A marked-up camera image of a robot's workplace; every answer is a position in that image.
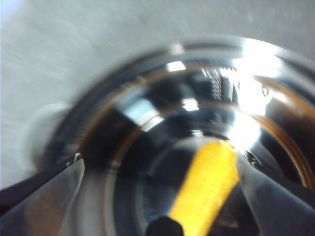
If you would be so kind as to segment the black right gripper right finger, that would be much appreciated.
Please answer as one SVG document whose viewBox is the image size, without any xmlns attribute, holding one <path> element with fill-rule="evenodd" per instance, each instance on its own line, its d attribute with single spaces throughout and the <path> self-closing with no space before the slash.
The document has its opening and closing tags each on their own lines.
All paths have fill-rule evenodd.
<svg viewBox="0 0 315 236">
<path fill-rule="evenodd" d="M 315 192 L 239 152 L 236 169 L 245 199 L 263 236 L 313 236 Z"/>
</svg>

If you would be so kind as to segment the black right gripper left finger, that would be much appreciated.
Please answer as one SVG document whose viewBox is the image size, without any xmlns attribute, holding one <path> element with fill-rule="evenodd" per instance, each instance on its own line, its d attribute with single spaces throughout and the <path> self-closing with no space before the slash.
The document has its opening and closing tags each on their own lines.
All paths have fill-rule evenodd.
<svg viewBox="0 0 315 236">
<path fill-rule="evenodd" d="M 85 171 L 80 153 L 0 192 L 2 236 L 56 236 Z"/>
</svg>

